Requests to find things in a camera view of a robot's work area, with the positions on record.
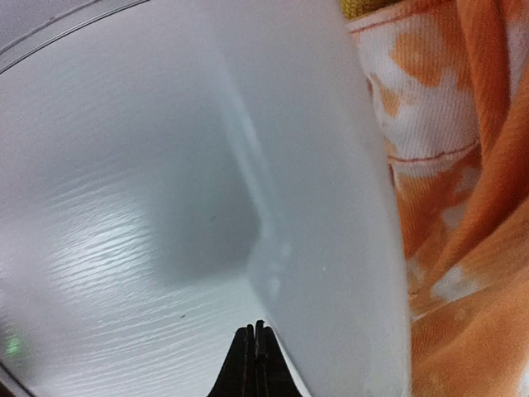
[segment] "orange stitching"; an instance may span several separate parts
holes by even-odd
[[[458,153],[467,151],[472,146],[477,146],[478,144],[479,144],[479,139],[476,139],[475,141],[469,143],[467,146],[462,147],[460,149],[455,149],[454,151],[443,151],[439,153],[438,155],[434,155],[432,157],[424,157],[424,158],[416,158],[416,159],[399,159],[398,157],[388,155],[388,161],[393,162],[393,163],[399,163],[399,164],[410,164],[410,163],[420,163],[423,161],[439,160],[441,157],[444,157],[447,155],[457,155]]]
[[[387,25],[388,23],[400,21],[402,19],[406,19],[406,18],[411,17],[413,15],[423,14],[425,12],[430,11],[434,7],[439,7],[442,4],[444,4],[446,2],[450,2],[450,1],[453,1],[453,0],[431,0],[430,2],[428,2],[426,4],[421,4],[421,5],[417,6],[417,8],[412,8],[410,10],[406,10],[405,13],[400,13],[399,12],[397,16],[395,16],[395,17],[393,17],[391,19],[388,19],[386,21],[375,22],[375,23],[372,23],[371,25],[364,26],[364,27],[361,27],[359,29],[355,29],[355,30],[349,31],[349,32],[350,33],[360,33],[362,31],[367,31],[368,29],[370,29],[372,27]],[[405,5],[402,5],[402,4],[398,4],[398,6],[405,8]]]

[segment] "orange and white tie-dye fabric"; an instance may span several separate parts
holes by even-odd
[[[341,5],[400,212],[413,395],[527,397],[529,0],[393,2]]]

